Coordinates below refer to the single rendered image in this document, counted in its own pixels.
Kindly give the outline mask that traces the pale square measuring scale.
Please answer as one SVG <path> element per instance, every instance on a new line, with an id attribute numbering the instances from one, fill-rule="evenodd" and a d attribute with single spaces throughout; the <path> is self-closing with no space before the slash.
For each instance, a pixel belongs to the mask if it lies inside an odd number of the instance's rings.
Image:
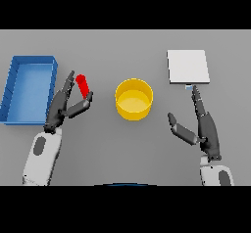
<path id="1" fill-rule="evenodd" d="M 210 76 L 204 50 L 168 50 L 170 84 L 209 84 Z"/>

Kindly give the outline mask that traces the blue tray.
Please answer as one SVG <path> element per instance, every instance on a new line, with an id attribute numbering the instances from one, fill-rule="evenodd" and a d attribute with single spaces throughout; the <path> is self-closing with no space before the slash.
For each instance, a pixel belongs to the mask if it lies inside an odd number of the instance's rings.
<path id="1" fill-rule="evenodd" d="M 57 67 L 54 56 L 13 56 L 0 103 L 0 123 L 43 125 L 54 96 Z"/>

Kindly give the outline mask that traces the yellow bowl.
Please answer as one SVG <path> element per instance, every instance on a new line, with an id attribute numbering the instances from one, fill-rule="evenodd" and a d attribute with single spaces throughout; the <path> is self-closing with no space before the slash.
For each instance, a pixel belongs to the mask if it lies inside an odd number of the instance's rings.
<path id="1" fill-rule="evenodd" d="M 118 114 L 129 121 L 140 121 L 148 116 L 153 104 L 153 90 L 144 80 L 129 78 L 121 82 L 115 92 Z"/>

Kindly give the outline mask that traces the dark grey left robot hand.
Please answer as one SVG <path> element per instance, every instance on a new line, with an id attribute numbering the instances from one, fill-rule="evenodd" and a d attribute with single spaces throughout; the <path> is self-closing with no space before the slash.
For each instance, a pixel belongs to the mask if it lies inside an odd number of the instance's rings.
<path id="1" fill-rule="evenodd" d="M 63 124 L 65 117 L 74 118 L 90 108 L 93 97 L 93 92 L 90 90 L 86 99 L 82 98 L 78 103 L 69 108 L 67 107 L 73 87 L 77 84 L 75 78 L 75 72 L 72 70 L 67 77 L 63 88 L 53 97 L 44 125 L 45 133 L 55 134 L 56 129 Z"/>

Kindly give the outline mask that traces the red beaker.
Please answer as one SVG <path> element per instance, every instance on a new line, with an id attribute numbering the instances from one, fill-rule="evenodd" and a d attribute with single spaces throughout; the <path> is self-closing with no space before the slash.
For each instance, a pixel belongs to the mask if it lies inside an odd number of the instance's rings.
<path id="1" fill-rule="evenodd" d="M 89 94 L 89 87 L 88 87 L 88 83 L 86 81 L 85 75 L 78 74 L 75 78 L 75 82 L 77 83 L 77 86 L 78 86 L 79 91 L 82 95 L 82 98 L 86 99 L 87 95 Z"/>

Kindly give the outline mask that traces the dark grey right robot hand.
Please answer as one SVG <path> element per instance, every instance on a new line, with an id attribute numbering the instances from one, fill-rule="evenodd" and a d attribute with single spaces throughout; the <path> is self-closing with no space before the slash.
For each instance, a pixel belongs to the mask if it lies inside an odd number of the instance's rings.
<path id="1" fill-rule="evenodd" d="M 212 116 L 205 110 L 203 100 L 196 85 L 192 88 L 191 98 L 198 121 L 198 133 L 195 134 L 193 131 L 181 125 L 176 121 L 172 113 L 168 113 L 171 132 L 174 136 L 191 146 L 199 144 L 201 151 L 207 155 L 209 162 L 220 161 L 222 156 L 220 153 L 218 131 Z"/>

